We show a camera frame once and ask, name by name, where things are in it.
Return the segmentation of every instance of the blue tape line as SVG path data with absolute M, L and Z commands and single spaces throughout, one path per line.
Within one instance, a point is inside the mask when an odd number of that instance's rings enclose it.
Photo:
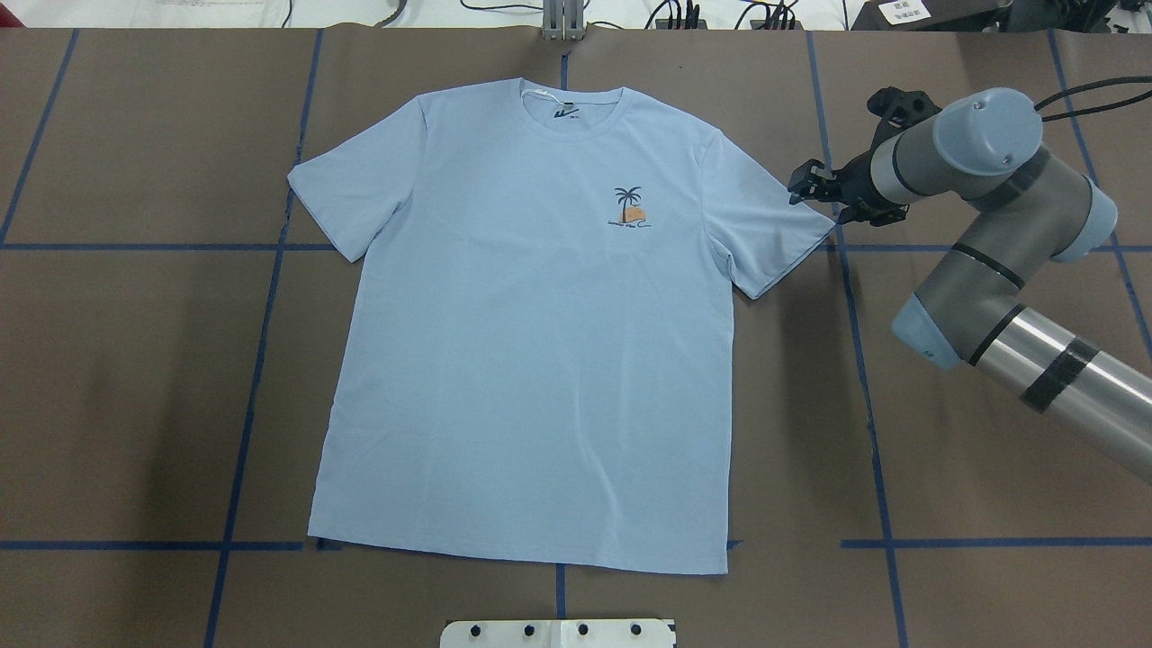
M 824 96 L 820 91 L 820 70 L 816 59 L 816 40 L 811 31 L 805 31 L 808 40 L 808 60 L 812 71 L 812 90 L 816 96 L 816 115 L 820 125 L 820 144 L 824 148 L 824 164 L 833 168 L 832 145 L 828 141 L 827 119 L 824 114 Z M 839 209 L 833 205 L 833 210 L 839 216 Z M 848 319 L 851 324 L 852 346 L 856 352 L 856 370 L 864 392 L 864 406 L 867 409 L 867 434 L 872 444 L 872 481 L 876 487 L 876 499 L 880 512 L 880 528 L 885 540 L 892 538 L 892 521 L 888 515 L 888 496 L 884 485 L 884 467 L 880 464 L 880 443 L 876 434 L 876 419 L 872 413 L 872 392 L 867 383 L 867 367 L 864 363 L 864 345 L 861 341 L 859 318 L 856 314 L 856 296 L 852 293 L 851 276 L 848 269 L 848 250 L 844 249 L 843 227 L 835 227 L 838 241 L 836 251 L 840 255 L 840 272 L 844 285 L 844 299 L 848 301 Z M 885 549 L 885 557 L 888 564 L 888 588 L 892 592 L 892 609 L 896 621 L 896 636 L 900 648 L 908 648 L 908 628 L 904 623 L 904 603 L 900 593 L 900 575 L 896 570 L 896 552 L 890 547 Z
M 1056 67 L 1056 80 L 1060 82 L 1060 90 L 1068 90 L 1068 82 L 1064 77 L 1064 66 L 1060 61 L 1060 46 L 1056 44 L 1056 33 L 1053 30 L 1048 30 L 1048 48 L 1052 51 L 1052 62 Z M 1073 98 L 1064 97 L 1064 106 L 1069 112 L 1076 110 L 1073 106 Z M 1087 142 L 1084 140 L 1084 134 L 1081 131 L 1079 120 L 1075 116 L 1070 118 L 1073 122 L 1073 133 L 1076 135 L 1076 145 L 1079 146 L 1081 156 L 1084 158 L 1084 166 L 1087 168 L 1089 178 L 1092 182 L 1100 186 L 1100 179 L 1096 175 L 1096 166 L 1092 164 L 1092 155 L 1087 151 Z M 1144 352 L 1147 353 L 1149 357 L 1152 359 L 1152 333 L 1149 332 L 1147 319 L 1144 317 L 1144 309 L 1140 307 L 1139 296 L 1136 294 L 1136 287 L 1132 285 L 1132 274 L 1128 271 L 1128 262 L 1124 261 L 1124 254 L 1121 250 L 1120 239 L 1116 233 L 1113 232 L 1112 236 L 1113 254 L 1116 257 L 1116 265 L 1120 266 L 1120 276 L 1124 280 L 1124 289 L 1128 292 L 1128 301 L 1132 304 L 1132 312 L 1136 315 L 1136 325 L 1140 331 L 1140 338 L 1144 341 Z
M 1152 537 L 942 537 L 842 540 L 841 549 L 983 549 L 1043 547 L 1152 547 Z
M 564 52 L 560 55 L 560 89 L 568 90 L 568 55 L 571 52 Z
M 78 37 L 79 30 L 74 29 L 71 38 L 68 39 L 68 47 L 65 50 L 65 58 L 60 61 L 60 69 L 56 70 L 56 81 L 52 84 L 52 91 L 48 92 L 48 100 L 44 104 L 44 112 L 40 113 L 40 123 L 36 126 L 36 134 L 32 135 L 32 144 L 28 148 L 28 156 L 24 157 L 24 166 L 21 167 L 20 176 L 16 179 L 16 188 L 12 193 L 12 201 L 8 203 L 8 211 L 5 213 L 3 224 L 0 224 L 0 243 L 3 243 L 8 236 L 12 219 L 16 216 L 16 205 L 20 204 L 20 195 L 24 191 L 24 181 L 28 180 L 28 172 L 32 168 L 36 151 L 40 148 L 44 128 L 48 125 L 48 115 L 52 114 L 52 106 L 56 103 L 56 95 L 60 92 L 60 85 L 65 81 L 65 71 L 68 70 L 68 61 L 71 60 L 71 53 L 76 50 L 76 39 Z
M 275 251 L 276 243 L 0 243 L 13 251 Z M 285 251 L 334 251 L 332 243 L 286 243 Z
M 304 136 L 308 133 L 308 116 L 312 106 L 312 90 L 316 88 L 316 70 L 320 62 L 320 46 L 324 43 L 324 29 L 316 30 L 316 43 L 312 46 L 312 67 L 308 74 L 308 86 L 304 91 L 304 107 L 300 115 L 300 137 L 296 142 L 296 160 L 300 164 L 304 151 Z M 244 413 L 244 430 L 240 437 L 240 451 L 236 457 L 236 472 L 232 480 L 232 497 L 228 502 L 228 518 L 225 522 L 225 548 L 220 551 L 220 563 L 217 566 L 215 586 L 212 589 L 212 606 L 209 609 L 207 627 L 204 632 L 204 648 L 212 648 L 215 641 L 217 620 L 220 618 L 220 602 L 223 598 L 223 583 L 228 575 L 228 544 L 236 528 L 236 511 L 240 508 L 240 490 L 244 483 L 244 467 L 248 462 L 248 447 L 252 439 L 252 423 L 256 419 L 256 393 L 260 386 L 264 372 L 264 356 L 268 347 L 268 325 L 272 322 L 272 307 L 280 286 L 280 269 L 283 264 L 285 248 L 288 241 L 288 226 L 291 224 L 291 205 L 295 194 L 288 190 L 285 201 L 285 223 L 276 241 L 276 258 L 272 264 L 272 279 L 268 282 L 268 299 L 264 304 L 264 322 L 260 324 L 260 339 L 256 347 L 256 367 L 252 369 L 252 382 L 248 391 L 248 409 Z
M 568 618 L 568 586 L 564 582 L 564 564 L 556 563 L 556 618 Z
M 220 551 L 222 542 L 137 540 L 5 540 L 0 551 Z M 233 542 L 230 551 L 303 551 L 303 542 Z

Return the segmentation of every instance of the black device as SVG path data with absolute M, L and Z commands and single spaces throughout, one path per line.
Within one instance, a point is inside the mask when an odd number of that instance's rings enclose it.
M 922 0 L 931 17 L 889 24 L 885 2 L 865 2 L 854 31 L 1108 31 L 1106 18 L 1116 0 Z

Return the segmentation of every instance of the light blue t-shirt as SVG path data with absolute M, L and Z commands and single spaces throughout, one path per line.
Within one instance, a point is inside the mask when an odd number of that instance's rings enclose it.
M 309 534 L 727 572 L 735 284 L 832 227 L 629 89 L 416 97 L 293 169 L 364 256 Z

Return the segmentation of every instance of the metal arm segment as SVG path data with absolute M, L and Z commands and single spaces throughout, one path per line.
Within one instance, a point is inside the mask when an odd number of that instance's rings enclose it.
M 980 214 L 893 332 L 945 369 L 964 360 L 985 371 L 1152 483 L 1152 380 L 1017 299 L 1046 261 L 1083 257 L 1116 223 L 1112 199 L 1041 136 L 1031 100 L 996 88 L 923 115 L 843 169 L 810 163 L 790 189 L 798 199 L 844 202 L 855 208 L 849 219 L 881 225 L 900 205 L 958 194 Z

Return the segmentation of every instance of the black cable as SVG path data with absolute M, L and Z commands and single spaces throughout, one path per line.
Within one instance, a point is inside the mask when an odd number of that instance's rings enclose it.
M 788 23 L 790 23 L 791 27 L 796 25 L 796 13 L 791 10 L 791 8 L 796 6 L 796 2 L 799 2 L 799 0 L 793 0 L 791 5 L 785 5 L 783 0 L 775 5 L 753 0 L 748 3 L 748 7 L 744 7 L 740 17 L 736 18 L 736 27 L 732 29 L 740 29 L 740 24 L 744 22 L 744 16 L 746 16 L 753 7 L 764 7 L 764 24 L 756 29 L 774 29 L 774 25 L 776 24 L 781 24 L 782 29 L 790 29 Z
M 776 29 L 776 25 L 780 25 L 780 29 L 783 30 L 796 29 L 796 13 L 793 12 L 791 8 L 795 7 L 797 2 L 799 2 L 799 0 L 793 0 L 791 5 L 787 6 L 783 2 L 780 2 L 780 5 L 776 6 L 776 10 L 772 12 L 772 21 L 761 24 L 760 29 Z
M 680 0 L 664 0 L 662 2 L 655 6 L 655 9 L 652 9 L 652 14 L 649 16 L 649 22 L 644 23 L 644 29 L 649 29 L 650 27 L 652 27 L 652 23 L 655 22 L 655 15 L 660 13 L 660 9 L 662 9 L 665 5 L 668 6 L 668 29 L 673 29 L 673 20 L 675 18 L 674 14 L 672 13 L 673 3 L 676 5 L 676 10 L 679 12 Z
M 584 0 L 584 8 L 586 9 L 592 0 Z M 493 12 L 497 9 L 532 9 L 533 12 L 543 12 L 544 7 L 537 7 L 536 5 L 491 5 L 487 7 L 472 6 L 464 0 L 460 0 L 460 6 L 465 9 L 472 9 L 473 12 Z
M 1092 83 L 1085 83 L 1083 85 L 1077 85 L 1076 88 L 1069 88 L 1068 90 L 1062 90 L 1055 95 L 1044 99 L 1043 101 L 1036 104 L 1036 112 L 1040 112 L 1053 101 L 1063 99 L 1064 97 L 1071 97 L 1073 95 L 1078 95 L 1081 92 L 1086 92 L 1089 90 L 1097 90 L 1100 88 L 1107 88 L 1109 85 L 1123 85 L 1129 83 L 1152 83 L 1152 76 L 1117 76 L 1113 78 L 1105 78 L 1101 81 L 1093 81 Z M 1071 116 L 1090 115 L 1094 113 L 1102 113 L 1105 111 L 1111 111 L 1114 108 L 1122 108 L 1124 106 L 1130 106 L 1137 101 L 1143 101 L 1144 99 L 1152 98 L 1152 90 L 1144 92 L 1143 95 L 1137 95 L 1135 97 L 1124 99 L 1122 101 L 1113 101 L 1111 104 L 1105 104 L 1102 106 L 1092 106 L 1090 108 L 1081 108 L 1077 111 L 1068 111 L 1066 113 L 1059 113 L 1054 115 L 1047 115 L 1043 118 L 1041 121 L 1055 121 L 1058 119 L 1067 119 Z
M 768 17 L 770 17 L 770 15 L 772 13 L 772 7 L 767 2 L 749 2 L 748 7 L 744 7 L 744 10 L 741 12 L 740 17 L 736 18 L 736 27 L 734 27 L 732 29 L 733 30 L 740 29 L 740 23 L 744 22 L 744 16 L 746 16 L 748 13 L 751 12 L 756 7 L 764 7 L 764 21 L 767 22 Z
M 376 27 L 388 27 L 389 24 L 396 22 L 396 18 L 400 17 L 400 14 L 404 10 L 404 7 L 407 6 L 408 6 L 408 0 L 400 0 L 399 2 L 396 2 L 396 10 L 393 12 L 391 16 L 376 23 Z

